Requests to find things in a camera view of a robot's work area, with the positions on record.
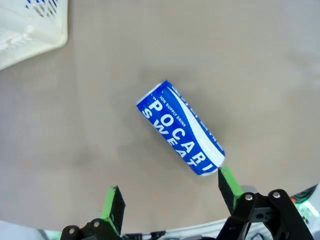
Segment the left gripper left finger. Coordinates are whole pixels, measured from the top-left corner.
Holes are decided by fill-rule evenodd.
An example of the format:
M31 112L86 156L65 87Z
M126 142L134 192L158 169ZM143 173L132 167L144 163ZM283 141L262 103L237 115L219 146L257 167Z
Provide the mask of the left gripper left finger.
M120 240L126 204L119 187L107 192L101 216L80 228L68 225L61 232L61 240Z

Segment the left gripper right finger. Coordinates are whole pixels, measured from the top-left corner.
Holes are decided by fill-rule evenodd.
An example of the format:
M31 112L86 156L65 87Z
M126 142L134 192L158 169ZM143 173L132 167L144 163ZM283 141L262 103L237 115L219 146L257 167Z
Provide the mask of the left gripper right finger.
M313 239L283 189L272 190L267 196L244 192L228 167L218 169L218 188L230 212L218 240L244 240L252 223L263 223L274 240Z

